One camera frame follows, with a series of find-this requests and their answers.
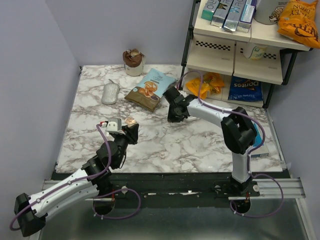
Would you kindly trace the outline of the beige earbud charging case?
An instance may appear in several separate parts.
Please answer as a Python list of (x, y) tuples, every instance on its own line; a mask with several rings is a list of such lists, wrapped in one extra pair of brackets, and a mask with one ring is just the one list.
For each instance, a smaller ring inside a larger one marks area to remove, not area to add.
[(133, 117), (128, 117), (124, 120), (125, 124), (128, 126), (128, 127), (131, 127), (135, 124), (137, 124), (137, 121), (133, 118)]

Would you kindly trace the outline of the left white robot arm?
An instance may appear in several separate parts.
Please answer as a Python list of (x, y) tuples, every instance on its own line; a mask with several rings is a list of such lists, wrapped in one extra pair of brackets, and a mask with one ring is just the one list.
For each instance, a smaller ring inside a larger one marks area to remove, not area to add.
[(128, 145), (137, 144), (139, 138), (138, 123), (121, 123), (116, 118), (97, 124), (99, 132), (105, 128), (113, 139), (105, 140), (95, 156), (69, 177), (41, 192), (18, 195), (10, 230), (21, 231), (23, 237), (29, 237), (44, 228), (46, 219), (55, 211), (86, 198), (112, 195), (111, 171), (122, 167)]

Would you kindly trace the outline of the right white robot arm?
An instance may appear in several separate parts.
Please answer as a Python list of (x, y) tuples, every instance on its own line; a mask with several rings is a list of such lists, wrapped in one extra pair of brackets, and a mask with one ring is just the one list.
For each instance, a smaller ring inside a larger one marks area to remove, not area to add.
[(252, 181), (250, 150), (253, 149), (258, 132), (245, 109), (222, 109), (199, 100), (195, 95), (184, 97), (175, 87), (169, 88), (163, 96), (169, 103), (169, 122), (179, 123), (189, 117), (195, 117), (222, 129), (224, 143), (232, 152), (229, 189), (236, 196), (247, 192)]

